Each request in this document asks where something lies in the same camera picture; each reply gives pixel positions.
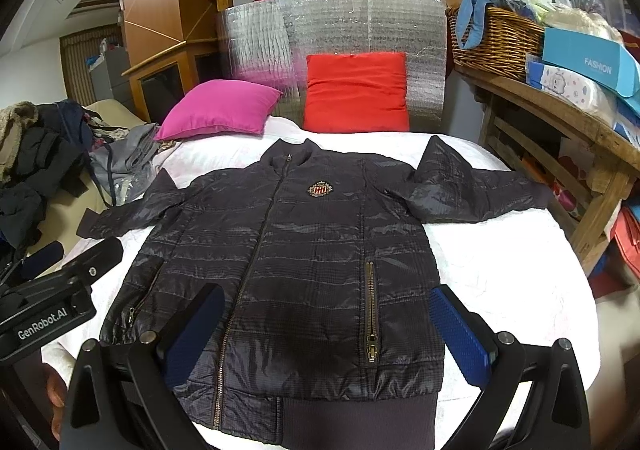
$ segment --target pink pillow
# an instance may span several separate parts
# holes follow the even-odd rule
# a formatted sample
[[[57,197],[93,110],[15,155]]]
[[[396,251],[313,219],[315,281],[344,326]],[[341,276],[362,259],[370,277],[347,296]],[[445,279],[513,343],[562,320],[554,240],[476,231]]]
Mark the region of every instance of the pink pillow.
[[[156,140],[198,134],[262,134],[267,116],[282,93],[244,80],[210,80],[195,86],[169,111]]]

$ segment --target beige sofa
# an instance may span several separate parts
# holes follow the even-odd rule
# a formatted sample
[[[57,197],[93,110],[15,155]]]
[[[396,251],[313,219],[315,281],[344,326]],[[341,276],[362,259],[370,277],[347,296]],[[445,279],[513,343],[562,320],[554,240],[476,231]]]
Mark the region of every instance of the beige sofa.
[[[144,123],[116,100],[101,100],[87,108],[98,112],[102,119],[111,126],[132,128]],[[29,253],[37,252],[46,244],[59,240],[64,246],[66,255],[78,242],[79,237],[76,236],[76,230],[84,211],[87,208],[96,212],[104,210],[105,206],[98,189],[86,170],[82,172],[81,179],[88,191],[80,197],[75,198],[68,192],[59,189],[49,201],[45,219],[38,225],[42,238],[30,247]]]

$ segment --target jacket zipper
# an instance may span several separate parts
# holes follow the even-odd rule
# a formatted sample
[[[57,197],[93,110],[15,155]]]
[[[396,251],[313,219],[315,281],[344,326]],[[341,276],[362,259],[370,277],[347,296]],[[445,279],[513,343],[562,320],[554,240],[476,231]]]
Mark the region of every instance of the jacket zipper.
[[[238,295],[236,295],[236,300],[234,302],[233,309],[231,310],[231,314],[229,315],[229,320],[226,323],[225,333],[222,337],[222,344],[220,345],[220,361],[218,363],[218,390],[216,394],[216,405],[213,411],[213,425],[218,430],[220,429],[220,418],[222,414],[222,389],[223,389],[223,379],[224,373],[223,368],[225,366],[225,353],[226,353],[226,342],[229,338],[229,331],[231,329],[231,325],[233,324],[234,318],[236,317],[236,306],[240,302],[242,298],[242,292],[244,291],[244,286],[249,275],[254,268],[255,259],[260,251],[260,245],[262,244],[262,236],[264,235],[264,228],[268,222],[269,214],[271,212],[271,208],[273,207],[273,203],[276,201],[276,195],[278,194],[278,190],[280,189],[280,185],[284,180],[284,177],[287,175],[287,168],[289,167],[289,161],[291,161],[291,154],[287,156],[287,160],[282,169],[282,174],[280,175],[280,180],[276,186],[276,189],[273,192],[273,196],[271,197],[271,202],[269,203],[269,207],[267,208],[267,212],[264,215],[264,221],[262,222],[262,226],[260,227],[260,234],[258,234],[258,243],[255,246],[254,252],[251,256],[251,260],[249,261],[249,265],[247,266],[246,272],[244,273],[244,278],[242,279],[242,284],[240,284],[240,289],[238,289]]]
[[[129,327],[130,329],[133,327],[133,324],[136,321],[136,316],[138,316],[138,313],[140,312],[140,309],[142,309],[142,306],[145,305],[145,302],[151,296],[151,292],[153,291],[154,286],[156,285],[156,282],[158,281],[158,278],[160,277],[160,270],[162,270],[163,266],[164,266],[164,262],[162,262],[160,264],[160,266],[158,266],[158,269],[156,270],[156,274],[154,275],[153,279],[151,280],[151,284],[149,284],[149,287],[146,288],[145,295],[140,300],[138,300],[138,302],[136,303],[135,306],[133,306],[133,307],[131,307],[129,309],[129,317],[127,318],[127,327]]]
[[[366,298],[365,308],[367,325],[365,328],[365,344],[367,358],[371,363],[375,362],[380,351],[380,339],[378,335],[378,297],[376,295],[376,276],[373,261],[365,263]]]

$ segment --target silver insulation panel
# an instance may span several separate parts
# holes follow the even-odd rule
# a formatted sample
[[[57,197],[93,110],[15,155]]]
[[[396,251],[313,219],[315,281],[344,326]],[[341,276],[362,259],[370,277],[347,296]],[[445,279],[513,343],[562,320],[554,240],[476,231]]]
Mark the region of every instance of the silver insulation panel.
[[[276,110],[302,124],[306,56],[406,53],[407,107],[420,130],[440,127],[447,27],[442,0],[264,0],[222,14],[232,78],[284,93]]]
[[[275,116],[302,125],[304,106],[298,92],[289,39],[278,0],[259,0],[225,10],[218,21],[230,78],[282,92]]]

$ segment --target jacket badge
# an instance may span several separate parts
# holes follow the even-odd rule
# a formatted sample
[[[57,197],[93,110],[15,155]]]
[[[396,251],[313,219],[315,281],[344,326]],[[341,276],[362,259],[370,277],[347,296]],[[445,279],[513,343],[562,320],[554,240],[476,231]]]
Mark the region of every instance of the jacket badge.
[[[331,190],[333,190],[331,185],[326,181],[318,181],[315,185],[311,185],[309,187],[309,195],[311,197],[322,197],[323,195],[327,195]]]

